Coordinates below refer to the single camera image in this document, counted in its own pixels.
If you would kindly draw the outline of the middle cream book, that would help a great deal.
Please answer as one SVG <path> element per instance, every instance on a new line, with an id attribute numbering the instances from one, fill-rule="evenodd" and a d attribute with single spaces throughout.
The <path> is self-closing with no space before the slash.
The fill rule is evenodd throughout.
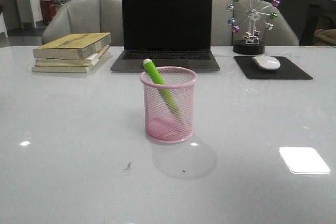
<path id="1" fill-rule="evenodd" d="M 76 66 L 76 67 L 87 67 L 95 65 L 107 52 L 110 46 L 105 46 L 101 50 L 93 53 L 89 57 L 82 60 L 72 60 L 72 59 L 45 59 L 36 58 L 35 64 L 40 67 L 56 67 L 56 66 Z"/>

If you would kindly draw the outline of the top yellow book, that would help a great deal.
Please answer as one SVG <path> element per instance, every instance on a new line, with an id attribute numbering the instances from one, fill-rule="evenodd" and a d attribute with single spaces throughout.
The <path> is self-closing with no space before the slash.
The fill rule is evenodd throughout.
<path id="1" fill-rule="evenodd" d="M 35 58 L 81 60 L 111 44 L 111 33 L 69 34 L 33 50 Z"/>

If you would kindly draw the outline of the ferris wheel desk ornament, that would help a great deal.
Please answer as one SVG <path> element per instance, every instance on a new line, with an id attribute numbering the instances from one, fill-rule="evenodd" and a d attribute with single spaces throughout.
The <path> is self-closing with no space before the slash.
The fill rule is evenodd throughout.
<path id="1" fill-rule="evenodd" d="M 229 12 L 241 14 L 240 17 L 233 16 L 229 18 L 227 23 L 231 26 L 232 33 L 241 31 L 241 26 L 247 24 L 247 28 L 243 30 L 241 39 L 233 42 L 233 51 L 243 55 L 260 55 L 265 51 L 265 43 L 260 39 L 261 30 L 258 23 L 263 23 L 266 30 L 272 30 L 274 24 L 266 21 L 268 17 L 271 20 L 278 18 L 278 13 L 271 12 L 271 7 L 277 7 L 281 1 L 273 0 L 261 7 L 262 0 L 233 0 L 228 4 L 226 9 Z"/>

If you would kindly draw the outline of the white computer mouse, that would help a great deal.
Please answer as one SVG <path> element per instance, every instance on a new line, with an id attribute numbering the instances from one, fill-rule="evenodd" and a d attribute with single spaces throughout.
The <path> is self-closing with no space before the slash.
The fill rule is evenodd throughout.
<path id="1" fill-rule="evenodd" d="M 252 60 L 254 64 L 261 70 L 277 70 L 281 66 L 279 60 L 271 56 L 253 56 Z"/>

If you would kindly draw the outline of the green marker pen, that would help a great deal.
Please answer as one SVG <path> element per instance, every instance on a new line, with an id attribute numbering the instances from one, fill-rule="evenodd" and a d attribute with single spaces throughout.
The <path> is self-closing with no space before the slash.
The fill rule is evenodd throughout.
<path id="1" fill-rule="evenodd" d="M 143 61 L 143 66 L 154 84 L 165 85 L 165 81 L 159 71 L 157 70 L 155 64 L 151 59 L 145 59 Z M 181 124 L 184 124 L 184 119 L 180 114 L 179 106 L 177 105 L 173 95 L 169 89 L 159 89 L 159 93 L 163 100 L 165 101 L 169 111 L 178 119 Z"/>

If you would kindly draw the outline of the grey open laptop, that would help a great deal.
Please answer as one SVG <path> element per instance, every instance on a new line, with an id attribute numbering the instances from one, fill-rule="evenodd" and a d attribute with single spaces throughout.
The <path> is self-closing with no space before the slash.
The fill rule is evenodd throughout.
<path id="1" fill-rule="evenodd" d="M 219 71 L 211 52 L 212 0 L 122 0 L 124 50 L 112 71 L 156 67 Z"/>

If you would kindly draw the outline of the red trash bin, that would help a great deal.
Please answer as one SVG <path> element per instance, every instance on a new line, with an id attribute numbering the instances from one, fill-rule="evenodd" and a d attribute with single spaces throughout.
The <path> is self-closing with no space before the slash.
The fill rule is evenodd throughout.
<path id="1" fill-rule="evenodd" d="M 40 0 L 40 9 L 44 25 L 48 25 L 56 15 L 54 0 Z"/>

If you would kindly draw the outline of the cream book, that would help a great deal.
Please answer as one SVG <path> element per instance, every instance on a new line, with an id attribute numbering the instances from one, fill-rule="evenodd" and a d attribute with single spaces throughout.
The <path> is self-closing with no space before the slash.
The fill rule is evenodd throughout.
<path id="1" fill-rule="evenodd" d="M 45 59 L 36 58 L 35 64 L 40 67 L 56 67 L 56 66 L 76 66 L 76 67 L 87 67 L 95 65 L 107 52 L 110 46 L 105 46 L 101 50 L 93 53 L 89 57 L 82 60 L 72 60 L 72 59 Z"/>
<path id="2" fill-rule="evenodd" d="M 49 72 L 49 73 L 87 73 L 89 72 L 94 66 L 87 66 L 87 67 L 76 67 L 76 66 L 69 66 L 69 67 L 63 67 L 63 66 L 56 66 L 56 67 L 40 67 L 36 64 L 32 66 L 30 69 L 33 72 Z"/>

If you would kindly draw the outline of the black mouse pad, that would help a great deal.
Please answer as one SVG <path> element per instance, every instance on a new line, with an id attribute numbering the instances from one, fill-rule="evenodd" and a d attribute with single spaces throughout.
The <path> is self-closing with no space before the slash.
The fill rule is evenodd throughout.
<path id="1" fill-rule="evenodd" d="M 299 68 L 286 57 L 276 56 L 280 68 L 264 70 L 257 67 L 252 56 L 234 56 L 235 61 L 248 79 L 273 79 L 273 80 L 312 80 L 313 77 Z"/>

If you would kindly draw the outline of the pink mesh pen holder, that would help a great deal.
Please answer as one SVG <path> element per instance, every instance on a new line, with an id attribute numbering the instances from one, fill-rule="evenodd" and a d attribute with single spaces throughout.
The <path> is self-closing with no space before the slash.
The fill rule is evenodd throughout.
<path id="1" fill-rule="evenodd" d="M 197 74 L 181 67 L 158 67 L 163 78 L 156 84 L 147 72 L 140 81 L 144 88 L 145 131 L 162 143 L 178 143 L 193 134 L 194 85 Z"/>

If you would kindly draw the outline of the bottom cream book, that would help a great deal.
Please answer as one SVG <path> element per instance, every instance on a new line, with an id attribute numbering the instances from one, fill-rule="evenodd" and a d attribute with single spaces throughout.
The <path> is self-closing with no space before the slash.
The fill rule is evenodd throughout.
<path id="1" fill-rule="evenodd" d="M 89 72 L 94 66 L 87 66 L 87 67 L 76 67 L 76 66 L 69 66 L 69 67 L 63 67 L 63 66 L 56 66 L 56 67 L 40 67 L 36 64 L 32 66 L 30 69 L 33 72 L 49 72 L 49 73 L 87 73 Z"/>

